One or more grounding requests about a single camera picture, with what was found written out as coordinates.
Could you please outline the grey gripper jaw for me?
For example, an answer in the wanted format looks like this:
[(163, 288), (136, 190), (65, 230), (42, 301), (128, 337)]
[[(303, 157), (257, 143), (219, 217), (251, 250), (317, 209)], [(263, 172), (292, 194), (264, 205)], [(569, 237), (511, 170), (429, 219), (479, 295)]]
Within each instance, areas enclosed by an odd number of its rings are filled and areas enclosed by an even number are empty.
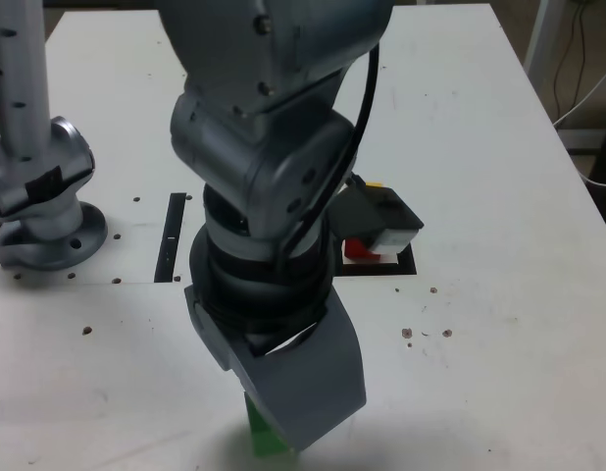
[(244, 335), (220, 327), (199, 302), (193, 286), (186, 287), (184, 295), (191, 324), (219, 366), (224, 371), (241, 373), (241, 360), (251, 357)]
[(231, 344), (230, 368), (268, 428), (302, 451), (366, 404), (361, 348), (335, 289), (326, 315), (287, 346), (255, 356)]

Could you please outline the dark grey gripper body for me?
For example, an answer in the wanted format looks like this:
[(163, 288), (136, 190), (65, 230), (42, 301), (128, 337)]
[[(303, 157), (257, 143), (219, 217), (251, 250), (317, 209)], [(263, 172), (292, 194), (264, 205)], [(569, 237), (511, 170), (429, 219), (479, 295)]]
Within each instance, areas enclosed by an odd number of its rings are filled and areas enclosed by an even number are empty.
[(285, 327), (279, 331), (264, 334), (245, 334), (243, 350), (245, 356), (262, 357), (279, 351), (288, 351), (313, 333), (313, 325)]

